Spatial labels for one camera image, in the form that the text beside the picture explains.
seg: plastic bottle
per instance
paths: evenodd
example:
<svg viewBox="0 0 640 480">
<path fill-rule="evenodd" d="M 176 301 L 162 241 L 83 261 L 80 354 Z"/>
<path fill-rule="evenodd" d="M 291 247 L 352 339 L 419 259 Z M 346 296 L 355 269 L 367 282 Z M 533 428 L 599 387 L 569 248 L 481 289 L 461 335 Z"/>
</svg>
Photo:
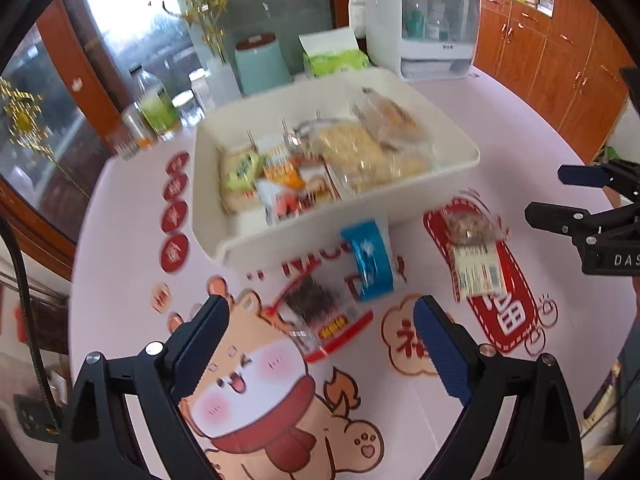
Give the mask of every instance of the plastic bottle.
<svg viewBox="0 0 640 480">
<path fill-rule="evenodd" d="M 449 22 L 444 15 L 445 10 L 444 2 L 434 2 L 426 25 L 428 39 L 449 41 Z"/>
<path fill-rule="evenodd" d="M 160 80 L 138 65 L 130 74 L 136 82 L 136 103 L 158 137 L 180 123 L 180 115 Z"/>
</svg>

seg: brown lid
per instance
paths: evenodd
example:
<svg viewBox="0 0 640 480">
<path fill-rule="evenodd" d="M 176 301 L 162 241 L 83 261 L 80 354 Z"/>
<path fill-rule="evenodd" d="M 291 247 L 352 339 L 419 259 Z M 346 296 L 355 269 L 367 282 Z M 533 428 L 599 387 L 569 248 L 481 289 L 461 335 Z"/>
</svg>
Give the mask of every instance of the brown lid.
<svg viewBox="0 0 640 480">
<path fill-rule="evenodd" d="M 262 34 L 256 34 L 250 36 L 246 40 L 238 41 L 236 43 L 236 50 L 251 50 L 252 48 L 258 48 L 269 43 L 276 41 L 276 35 L 272 32 L 264 32 Z"/>
</svg>

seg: screw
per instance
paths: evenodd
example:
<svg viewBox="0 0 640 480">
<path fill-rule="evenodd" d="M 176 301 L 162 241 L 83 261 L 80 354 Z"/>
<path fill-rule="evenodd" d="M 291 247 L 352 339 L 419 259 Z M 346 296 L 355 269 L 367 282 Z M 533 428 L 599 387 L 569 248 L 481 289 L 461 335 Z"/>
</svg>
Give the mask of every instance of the screw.
<svg viewBox="0 0 640 480">
<path fill-rule="evenodd" d="M 493 345 L 489 345 L 489 343 L 485 343 L 483 345 L 480 345 L 480 353 L 484 357 L 493 357 L 498 352 Z"/>
<path fill-rule="evenodd" d="M 88 365 L 95 365 L 100 360 L 100 352 L 91 352 L 85 359 Z"/>
<path fill-rule="evenodd" d="M 164 345 L 161 342 L 153 341 L 146 346 L 145 352 L 149 355 L 158 355 L 163 349 Z"/>
<path fill-rule="evenodd" d="M 542 354 L 542 362 L 547 366 L 555 366 L 556 358 L 551 354 Z"/>
</svg>

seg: red circle with chinese character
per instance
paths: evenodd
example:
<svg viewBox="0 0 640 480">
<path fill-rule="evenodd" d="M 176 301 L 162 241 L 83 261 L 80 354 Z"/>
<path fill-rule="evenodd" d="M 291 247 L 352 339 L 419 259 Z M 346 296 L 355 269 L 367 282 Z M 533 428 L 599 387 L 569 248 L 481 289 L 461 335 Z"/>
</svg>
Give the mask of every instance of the red circle with chinese character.
<svg viewBox="0 0 640 480">
<path fill-rule="evenodd" d="M 167 239 L 160 253 L 160 266 L 164 272 L 177 272 L 187 261 L 189 239 L 183 235 L 174 235 Z"/>
<path fill-rule="evenodd" d="M 162 219 L 160 221 L 162 231 L 170 233 L 180 228 L 185 218 L 187 218 L 188 212 L 189 206 L 184 200 L 169 205 L 169 207 L 164 210 L 164 213 L 162 213 Z"/>
<path fill-rule="evenodd" d="M 188 181 L 189 178 L 184 173 L 174 175 L 164 186 L 162 196 L 164 196 L 165 200 L 173 200 L 175 197 L 180 196 L 186 189 Z"/>
<path fill-rule="evenodd" d="M 169 163 L 166 165 L 166 174 L 172 175 L 180 173 L 189 161 L 189 153 L 181 152 L 174 155 Z"/>
</svg>

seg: blush cheek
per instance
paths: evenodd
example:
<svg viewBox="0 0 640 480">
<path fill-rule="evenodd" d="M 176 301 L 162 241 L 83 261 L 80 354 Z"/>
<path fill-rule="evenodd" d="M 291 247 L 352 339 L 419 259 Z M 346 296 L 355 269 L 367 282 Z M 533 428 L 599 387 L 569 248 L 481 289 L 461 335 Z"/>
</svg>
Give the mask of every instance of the blush cheek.
<svg viewBox="0 0 640 480">
<path fill-rule="evenodd" d="M 278 381 L 288 378 L 295 368 L 295 356 L 292 352 L 283 352 L 282 349 L 273 349 L 265 352 L 257 363 L 257 373 L 261 379 Z"/>
<path fill-rule="evenodd" d="M 215 427 L 225 424 L 231 418 L 231 406 L 222 394 L 217 392 L 205 394 L 197 402 L 193 418 L 197 425 Z"/>
</svg>

